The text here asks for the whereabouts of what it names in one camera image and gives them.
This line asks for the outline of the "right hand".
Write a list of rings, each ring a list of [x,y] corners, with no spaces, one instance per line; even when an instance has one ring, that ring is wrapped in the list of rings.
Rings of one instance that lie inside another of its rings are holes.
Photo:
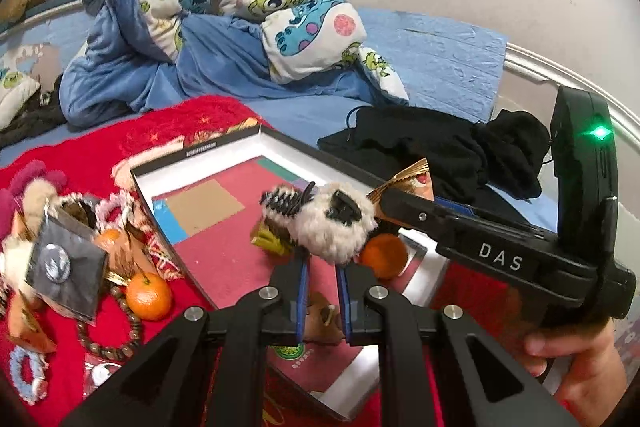
[[[614,324],[539,329],[523,340],[522,363],[539,376],[549,359],[570,357],[572,364],[554,396],[583,426],[600,426],[627,389],[623,362],[614,345]]]

